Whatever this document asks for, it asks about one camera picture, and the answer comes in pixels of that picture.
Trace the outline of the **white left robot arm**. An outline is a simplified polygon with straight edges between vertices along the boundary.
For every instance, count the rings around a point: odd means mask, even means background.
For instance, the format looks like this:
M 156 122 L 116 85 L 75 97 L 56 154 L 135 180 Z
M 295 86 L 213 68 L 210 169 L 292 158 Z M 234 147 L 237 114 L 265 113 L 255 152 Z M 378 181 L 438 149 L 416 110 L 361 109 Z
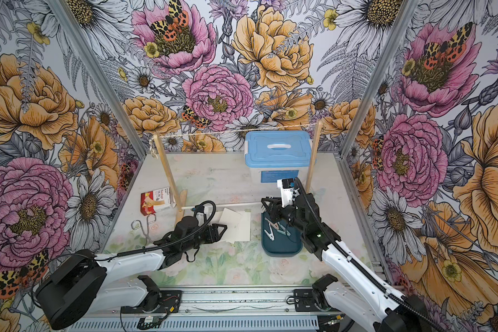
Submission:
M 51 329 L 65 329 L 88 313 L 116 307 L 153 311 L 160 291 L 147 276 L 179 262 L 189 250 L 217 243 L 228 226 L 185 216 L 153 246 L 118 254 L 73 253 L 41 282 L 35 298 Z

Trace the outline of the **pink clothespin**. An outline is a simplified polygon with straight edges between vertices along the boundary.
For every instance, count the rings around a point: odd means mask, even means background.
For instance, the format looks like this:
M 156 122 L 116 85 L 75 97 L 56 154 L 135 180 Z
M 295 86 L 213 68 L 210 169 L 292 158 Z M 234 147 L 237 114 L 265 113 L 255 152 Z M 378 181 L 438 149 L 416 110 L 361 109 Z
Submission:
M 268 225 L 270 226 L 270 228 L 275 229 L 277 232 L 284 234 L 285 228 L 283 227 L 283 225 L 281 223 L 279 223 L 279 222 L 273 223 L 271 221 L 268 221 Z

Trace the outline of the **white postcard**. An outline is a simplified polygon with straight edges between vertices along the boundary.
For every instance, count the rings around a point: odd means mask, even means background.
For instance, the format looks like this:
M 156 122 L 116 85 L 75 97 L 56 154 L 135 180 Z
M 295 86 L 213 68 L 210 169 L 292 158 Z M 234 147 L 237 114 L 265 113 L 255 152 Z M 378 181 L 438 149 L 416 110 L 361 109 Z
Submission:
M 232 241 L 249 242 L 251 229 L 251 214 L 250 212 L 239 213 L 240 217 L 233 222 L 234 230 L 232 231 Z
M 234 221 L 236 221 L 240 217 L 240 212 L 235 212 L 228 208 L 225 208 L 222 211 L 221 217 L 219 219 L 220 224 L 224 224 L 228 226 L 227 231 L 224 232 L 222 241 L 228 243 L 234 243 L 232 241 L 232 231 L 234 230 L 234 226 L 232 225 Z

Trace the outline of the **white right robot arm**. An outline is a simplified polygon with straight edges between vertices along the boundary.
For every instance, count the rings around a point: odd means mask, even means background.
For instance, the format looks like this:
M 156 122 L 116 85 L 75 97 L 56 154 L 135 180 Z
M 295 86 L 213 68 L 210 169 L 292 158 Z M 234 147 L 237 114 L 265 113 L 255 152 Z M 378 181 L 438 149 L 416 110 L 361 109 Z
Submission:
M 279 197 L 261 200 L 272 221 L 286 221 L 300 231 L 303 246 L 339 275 L 325 275 L 313 284 L 322 309 L 335 308 L 365 331 L 442 331 L 417 296 L 406 296 L 371 271 L 341 237 L 321 221 L 312 194 L 282 204 Z

